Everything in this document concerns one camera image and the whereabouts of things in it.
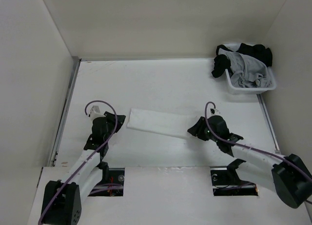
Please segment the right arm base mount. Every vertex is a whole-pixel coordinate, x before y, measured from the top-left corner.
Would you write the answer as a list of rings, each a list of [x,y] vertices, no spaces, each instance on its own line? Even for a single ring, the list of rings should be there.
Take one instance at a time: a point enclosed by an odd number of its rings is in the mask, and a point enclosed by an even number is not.
[[[227,166],[211,168],[214,196],[258,196],[256,184],[241,180],[236,172],[244,162],[237,159]]]

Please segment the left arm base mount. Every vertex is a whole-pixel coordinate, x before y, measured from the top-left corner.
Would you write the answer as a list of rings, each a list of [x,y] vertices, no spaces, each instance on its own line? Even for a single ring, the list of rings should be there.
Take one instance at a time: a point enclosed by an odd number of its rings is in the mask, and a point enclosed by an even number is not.
[[[103,179],[96,184],[90,197],[121,197],[125,181],[124,168],[110,168]]]

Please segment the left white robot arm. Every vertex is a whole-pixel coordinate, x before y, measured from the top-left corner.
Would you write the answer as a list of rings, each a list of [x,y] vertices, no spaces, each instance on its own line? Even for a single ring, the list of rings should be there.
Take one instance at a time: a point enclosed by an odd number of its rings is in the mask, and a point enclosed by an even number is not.
[[[49,181],[44,189],[40,225],[76,225],[82,203],[93,188],[109,181],[109,166],[103,161],[108,152],[108,140],[117,133],[126,117],[115,113],[101,114],[93,106],[89,117],[92,132],[82,154],[72,168],[57,181]]]

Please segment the white tank top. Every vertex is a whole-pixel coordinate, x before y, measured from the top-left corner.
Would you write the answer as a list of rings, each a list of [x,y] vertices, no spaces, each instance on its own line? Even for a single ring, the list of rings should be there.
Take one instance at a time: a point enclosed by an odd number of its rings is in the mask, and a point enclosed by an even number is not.
[[[195,125],[199,116],[179,115],[142,109],[131,109],[127,127],[180,139],[187,139],[189,128]]]

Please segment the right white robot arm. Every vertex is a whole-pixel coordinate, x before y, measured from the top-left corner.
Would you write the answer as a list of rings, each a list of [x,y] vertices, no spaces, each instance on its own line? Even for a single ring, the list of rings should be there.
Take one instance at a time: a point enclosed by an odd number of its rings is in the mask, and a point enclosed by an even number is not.
[[[312,195],[312,175],[295,154],[288,156],[252,150],[239,143],[243,137],[229,131],[219,115],[200,117],[188,133],[202,141],[213,141],[234,158],[221,173],[213,172],[214,186],[257,184],[276,193],[291,208],[300,207]]]

